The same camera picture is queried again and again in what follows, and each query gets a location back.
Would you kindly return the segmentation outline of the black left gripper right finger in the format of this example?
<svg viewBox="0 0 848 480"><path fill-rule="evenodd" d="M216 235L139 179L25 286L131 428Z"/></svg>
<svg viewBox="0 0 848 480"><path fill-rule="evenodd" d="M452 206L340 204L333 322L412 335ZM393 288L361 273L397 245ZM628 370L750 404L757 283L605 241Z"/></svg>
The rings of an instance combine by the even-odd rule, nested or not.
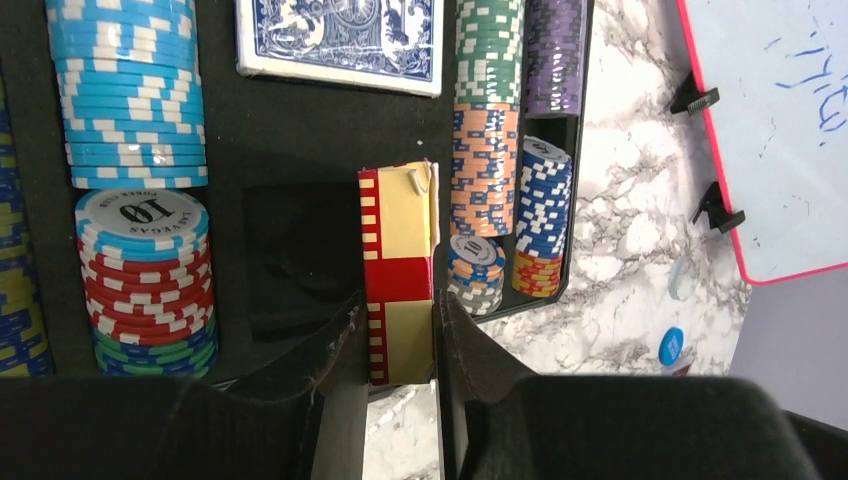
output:
<svg viewBox="0 0 848 480"><path fill-rule="evenodd" d="M728 377L543 375L451 292L433 306L445 479L815 479L785 414Z"/></svg>

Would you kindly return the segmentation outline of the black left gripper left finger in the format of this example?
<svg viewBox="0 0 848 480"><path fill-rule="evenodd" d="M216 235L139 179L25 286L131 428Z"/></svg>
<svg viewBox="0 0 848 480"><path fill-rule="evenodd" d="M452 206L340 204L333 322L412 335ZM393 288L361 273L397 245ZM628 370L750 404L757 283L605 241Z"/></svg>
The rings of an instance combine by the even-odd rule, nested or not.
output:
<svg viewBox="0 0 848 480"><path fill-rule="evenodd" d="M165 376L6 378L5 479L305 477L330 389L357 367L367 309L353 295L320 330L227 389Z"/></svg>

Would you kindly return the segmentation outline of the blue small blind button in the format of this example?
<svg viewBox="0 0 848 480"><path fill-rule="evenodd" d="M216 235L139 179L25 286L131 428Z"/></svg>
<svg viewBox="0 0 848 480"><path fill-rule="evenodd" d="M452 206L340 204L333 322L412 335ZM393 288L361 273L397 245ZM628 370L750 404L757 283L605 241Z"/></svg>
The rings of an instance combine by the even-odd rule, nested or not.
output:
<svg viewBox="0 0 848 480"><path fill-rule="evenodd" d="M658 360L664 367L673 366L684 346L684 332L679 327L669 328L663 335L658 350Z"/></svg>

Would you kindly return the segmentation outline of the red playing card deck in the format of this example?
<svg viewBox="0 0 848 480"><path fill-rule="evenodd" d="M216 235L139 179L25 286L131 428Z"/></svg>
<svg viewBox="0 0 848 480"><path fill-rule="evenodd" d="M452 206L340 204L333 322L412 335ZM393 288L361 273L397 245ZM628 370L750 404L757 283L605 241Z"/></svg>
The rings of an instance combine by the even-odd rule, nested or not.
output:
<svg viewBox="0 0 848 480"><path fill-rule="evenodd" d="M358 181L370 383L424 384L434 362L438 166L422 160L363 170Z"/></svg>

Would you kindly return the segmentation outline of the clear round dealer button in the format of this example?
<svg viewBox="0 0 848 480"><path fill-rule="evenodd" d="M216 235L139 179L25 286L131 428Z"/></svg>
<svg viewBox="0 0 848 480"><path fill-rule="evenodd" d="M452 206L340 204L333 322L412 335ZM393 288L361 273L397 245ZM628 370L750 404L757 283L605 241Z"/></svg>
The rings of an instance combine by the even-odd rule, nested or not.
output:
<svg viewBox="0 0 848 480"><path fill-rule="evenodd" d="M668 294L673 300L686 301L697 286L699 269L689 254L681 255L672 266L668 282Z"/></svg>

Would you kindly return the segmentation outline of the blue playing card deck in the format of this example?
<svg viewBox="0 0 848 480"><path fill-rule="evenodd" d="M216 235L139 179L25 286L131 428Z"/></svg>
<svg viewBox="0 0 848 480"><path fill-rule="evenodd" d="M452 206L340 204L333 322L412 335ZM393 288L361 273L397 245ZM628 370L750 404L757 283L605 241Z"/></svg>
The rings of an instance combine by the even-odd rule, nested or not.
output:
<svg viewBox="0 0 848 480"><path fill-rule="evenodd" d="M237 70L437 98L444 14L429 0L239 1Z"/></svg>

